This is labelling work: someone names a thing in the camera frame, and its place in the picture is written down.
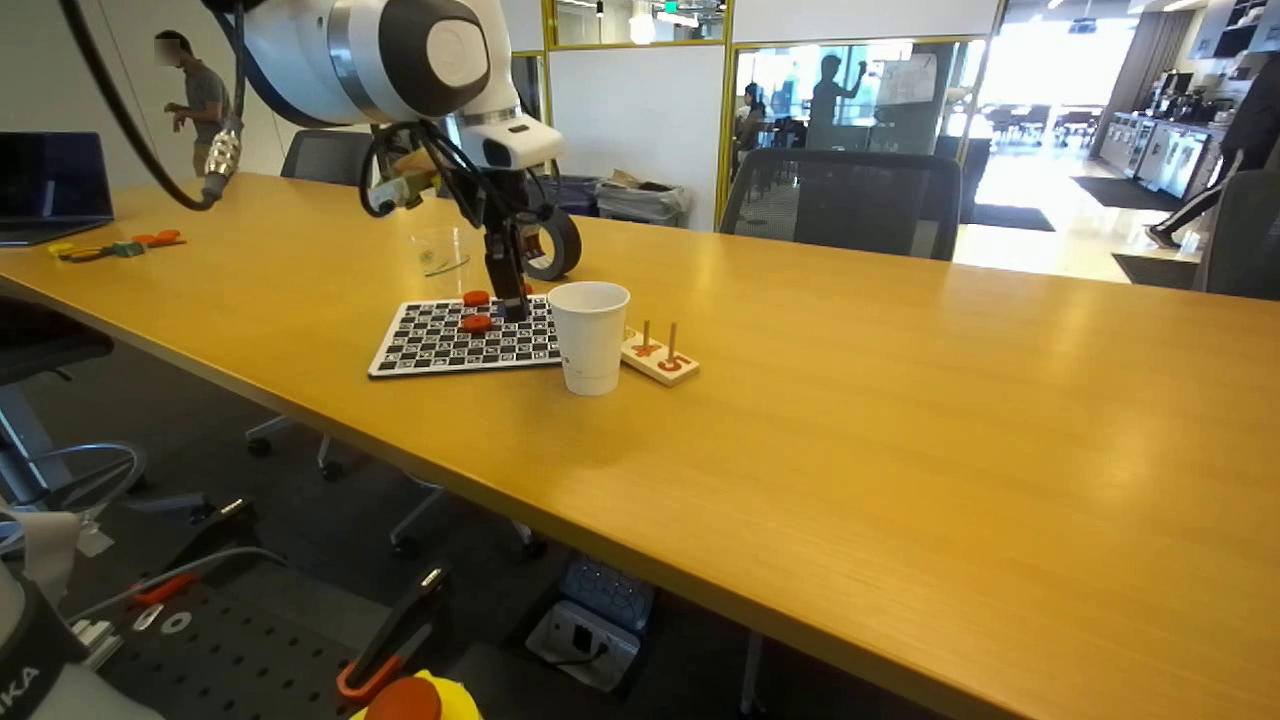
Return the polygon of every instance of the computer monitor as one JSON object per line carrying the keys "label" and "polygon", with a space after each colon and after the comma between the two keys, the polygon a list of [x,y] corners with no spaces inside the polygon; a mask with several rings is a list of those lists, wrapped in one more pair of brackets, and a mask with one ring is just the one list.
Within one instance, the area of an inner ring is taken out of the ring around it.
{"label": "computer monitor", "polygon": [[111,220],[94,131],[0,131],[0,249]]}

